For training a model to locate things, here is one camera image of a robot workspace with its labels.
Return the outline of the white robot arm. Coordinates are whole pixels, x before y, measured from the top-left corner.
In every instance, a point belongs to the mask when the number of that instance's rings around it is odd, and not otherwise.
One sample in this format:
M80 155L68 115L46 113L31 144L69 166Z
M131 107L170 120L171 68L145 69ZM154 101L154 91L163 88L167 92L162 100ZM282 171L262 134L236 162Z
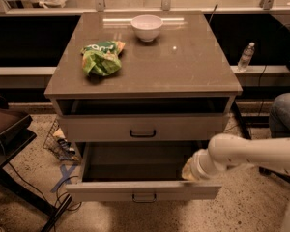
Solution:
M182 178L206 180L220 172L248 165L290 176L290 137L251 140L227 133L217 134L206 149L188 159Z

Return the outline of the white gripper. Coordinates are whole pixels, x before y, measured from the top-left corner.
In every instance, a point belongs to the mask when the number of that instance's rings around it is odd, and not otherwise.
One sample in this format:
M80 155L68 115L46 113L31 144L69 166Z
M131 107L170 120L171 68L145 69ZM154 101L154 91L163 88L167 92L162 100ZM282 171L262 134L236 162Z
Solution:
M182 178L187 181L210 179L225 170L226 167L215 162L207 150L201 149L185 163L182 169Z

